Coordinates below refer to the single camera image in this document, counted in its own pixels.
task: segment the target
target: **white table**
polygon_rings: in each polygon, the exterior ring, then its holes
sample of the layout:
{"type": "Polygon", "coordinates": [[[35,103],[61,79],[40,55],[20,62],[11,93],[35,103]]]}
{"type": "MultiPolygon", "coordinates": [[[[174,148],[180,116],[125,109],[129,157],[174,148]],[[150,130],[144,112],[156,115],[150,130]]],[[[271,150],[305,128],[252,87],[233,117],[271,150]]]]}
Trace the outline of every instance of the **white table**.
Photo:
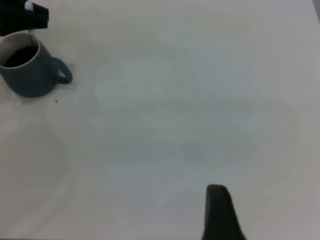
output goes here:
{"type": "Polygon", "coordinates": [[[223,184],[248,239],[319,239],[311,0],[35,3],[74,81],[0,81],[0,238],[200,239],[223,184]]]}

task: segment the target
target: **mug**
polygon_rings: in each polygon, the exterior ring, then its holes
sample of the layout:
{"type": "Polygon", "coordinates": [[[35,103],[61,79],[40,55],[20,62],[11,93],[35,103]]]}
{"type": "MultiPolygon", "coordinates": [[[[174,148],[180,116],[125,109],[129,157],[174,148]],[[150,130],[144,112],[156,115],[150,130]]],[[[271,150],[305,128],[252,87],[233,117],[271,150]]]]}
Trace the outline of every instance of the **mug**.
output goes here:
{"type": "Polygon", "coordinates": [[[27,98],[44,96],[57,84],[69,84],[73,79],[67,65],[52,57],[39,39],[28,33],[13,33],[0,42],[0,74],[16,94],[27,98]],[[30,60],[21,62],[25,57],[22,52],[16,59],[17,66],[8,65],[14,54],[29,47],[34,50],[30,60]]]}

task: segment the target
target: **blue mug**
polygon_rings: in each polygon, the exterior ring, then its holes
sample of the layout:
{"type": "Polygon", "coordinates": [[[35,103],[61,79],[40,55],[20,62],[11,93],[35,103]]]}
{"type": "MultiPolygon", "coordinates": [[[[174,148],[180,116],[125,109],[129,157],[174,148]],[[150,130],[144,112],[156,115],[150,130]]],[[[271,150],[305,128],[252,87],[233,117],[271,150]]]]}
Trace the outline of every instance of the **blue mug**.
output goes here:
{"type": "Polygon", "coordinates": [[[27,98],[44,96],[73,79],[67,65],[28,33],[13,33],[0,42],[0,74],[16,94],[27,98]]]}

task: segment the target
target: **dark liquid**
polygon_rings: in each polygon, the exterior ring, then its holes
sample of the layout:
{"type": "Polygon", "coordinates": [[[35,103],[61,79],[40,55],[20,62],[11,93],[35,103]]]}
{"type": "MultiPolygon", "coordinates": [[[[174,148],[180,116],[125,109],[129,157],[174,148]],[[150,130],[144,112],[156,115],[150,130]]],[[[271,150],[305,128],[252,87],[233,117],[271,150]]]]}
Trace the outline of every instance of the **dark liquid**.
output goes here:
{"type": "Polygon", "coordinates": [[[6,68],[14,68],[21,66],[27,62],[29,62],[38,51],[38,47],[35,46],[27,46],[18,51],[16,51],[9,59],[6,61],[4,67],[6,68]]]}

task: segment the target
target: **mug handle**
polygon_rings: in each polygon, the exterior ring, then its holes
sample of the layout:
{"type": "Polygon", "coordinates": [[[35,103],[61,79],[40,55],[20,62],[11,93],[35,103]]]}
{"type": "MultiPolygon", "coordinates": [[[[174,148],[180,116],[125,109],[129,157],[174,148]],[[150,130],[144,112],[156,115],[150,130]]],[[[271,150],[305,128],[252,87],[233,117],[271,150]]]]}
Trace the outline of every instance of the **mug handle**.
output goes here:
{"type": "Polygon", "coordinates": [[[67,65],[59,58],[45,57],[42,60],[42,64],[48,67],[55,67],[60,69],[65,76],[55,76],[58,84],[69,84],[73,79],[73,75],[67,65]]]}

